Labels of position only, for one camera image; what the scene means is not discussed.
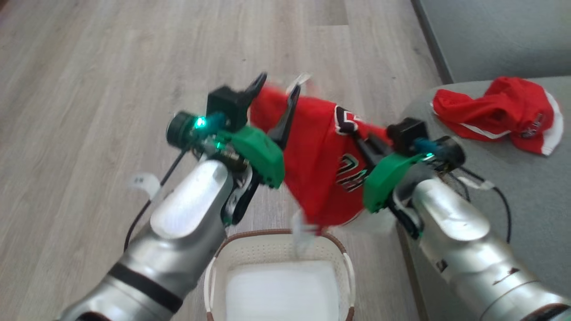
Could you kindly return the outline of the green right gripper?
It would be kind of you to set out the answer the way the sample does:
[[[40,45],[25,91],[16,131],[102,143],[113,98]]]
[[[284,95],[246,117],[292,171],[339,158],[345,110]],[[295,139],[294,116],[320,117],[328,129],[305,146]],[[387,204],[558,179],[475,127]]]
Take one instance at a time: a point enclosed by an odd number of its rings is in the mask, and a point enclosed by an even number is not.
[[[359,133],[353,133],[352,139],[369,173],[363,185],[363,205],[370,213],[377,213],[388,207],[388,201],[394,189],[417,164],[428,169],[429,173],[442,174],[458,169],[464,165],[466,160],[463,147],[456,138],[451,136],[442,136],[432,140],[441,146],[437,155],[416,154],[414,156],[394,152],[390,144],[373,133],[369,133],[366,139],[363,139]]]

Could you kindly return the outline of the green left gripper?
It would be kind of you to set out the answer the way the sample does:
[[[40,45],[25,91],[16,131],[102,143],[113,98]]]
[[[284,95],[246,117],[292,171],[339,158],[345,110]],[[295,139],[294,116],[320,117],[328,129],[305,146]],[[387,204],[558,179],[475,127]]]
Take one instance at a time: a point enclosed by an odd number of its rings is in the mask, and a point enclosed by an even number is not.
[[[267,77],[266,72],[260,73],[242,91],[243,106],[251,105],[263,89]],[[235,173],[250,168],[261,184],[278,189],[285,176],[282,150],[287,146],[300,93],[301,85],[294,85],[288,94],[285,112],[267,135],[258,128],[245,125],[238,132],[229,132],[223,128],[214,135],[199,136],[193,131],[193,126],[200,115],[180,111],[167,126],[166,141],[174,148],[193,152],[198,158],[205,156],[216,159]]]

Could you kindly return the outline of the red basketball jersey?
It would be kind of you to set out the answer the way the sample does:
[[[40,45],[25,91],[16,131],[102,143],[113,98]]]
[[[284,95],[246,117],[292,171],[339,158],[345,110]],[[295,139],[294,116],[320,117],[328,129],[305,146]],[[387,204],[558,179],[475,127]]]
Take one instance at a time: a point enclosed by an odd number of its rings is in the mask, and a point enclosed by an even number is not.
[[[437,90],[430,104],[437,118],[468,140],[510,138],[514,146],[549,156],[562,141],[564,117],[555,97],[534,82],[499,77],[482,97]]]
[[[339,104],[310,95],[298,98],[284,151],[284,183],[300,207],[291,219],[298,255],[331,227],[387,235],[396,225],[389,210],[370,213],[363,205],[368,172],[353,133],[363,139],[373,133],[391,146],[385,128]]]

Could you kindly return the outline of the grey fabric sofa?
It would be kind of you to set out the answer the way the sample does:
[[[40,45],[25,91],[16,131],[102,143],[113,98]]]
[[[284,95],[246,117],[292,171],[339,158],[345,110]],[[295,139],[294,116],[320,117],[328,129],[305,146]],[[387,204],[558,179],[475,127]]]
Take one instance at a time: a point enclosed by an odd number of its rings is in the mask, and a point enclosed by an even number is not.
[[[553,95],[565,122],[549,156],[509,140],[463,141],[469,170],[510,205],[511,244],[543,282],[571,297],[571,0],[412,0],[442,89],[481,97],[499,76]]]

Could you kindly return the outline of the white plastic laundry basket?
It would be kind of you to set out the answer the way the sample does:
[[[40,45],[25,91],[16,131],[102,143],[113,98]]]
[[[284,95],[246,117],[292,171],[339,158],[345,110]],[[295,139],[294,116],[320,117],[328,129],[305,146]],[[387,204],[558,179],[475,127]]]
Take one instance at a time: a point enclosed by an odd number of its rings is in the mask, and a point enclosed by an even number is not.
[[[296,254],[288,229],[230,236],[204,278],[207,321],[354,321],[355,272],[330,234]]]

